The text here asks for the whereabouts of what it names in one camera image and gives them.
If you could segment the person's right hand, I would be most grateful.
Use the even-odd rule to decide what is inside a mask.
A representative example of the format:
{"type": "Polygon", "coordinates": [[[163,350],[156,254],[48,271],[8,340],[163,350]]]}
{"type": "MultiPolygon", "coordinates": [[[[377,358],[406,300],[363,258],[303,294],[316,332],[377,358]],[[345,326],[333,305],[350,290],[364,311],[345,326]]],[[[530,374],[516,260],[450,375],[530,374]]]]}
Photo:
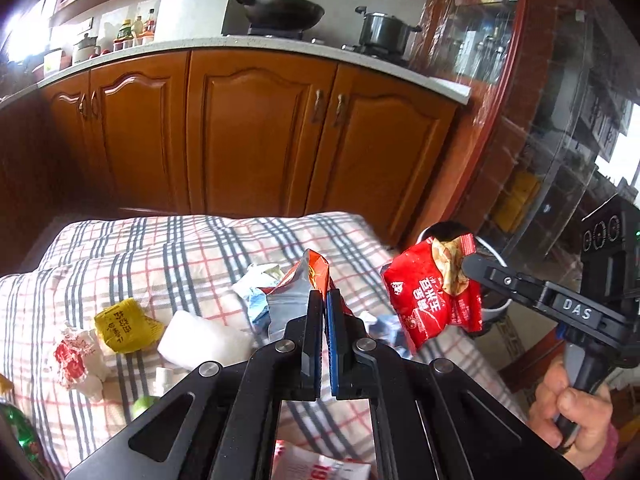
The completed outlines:
{"type": "Polygon", "coordinates": [[[613,404],[607,384],[595,394],[570,386],[562,356],[550,364],[535,392],[528,426],[552,448],[561,445],[562,434],[554,420],[560,415],[578,425],[578,433],[564,457],[585,479],[605,479],[614,469],[618,434],[612,425],[613,404]]]}

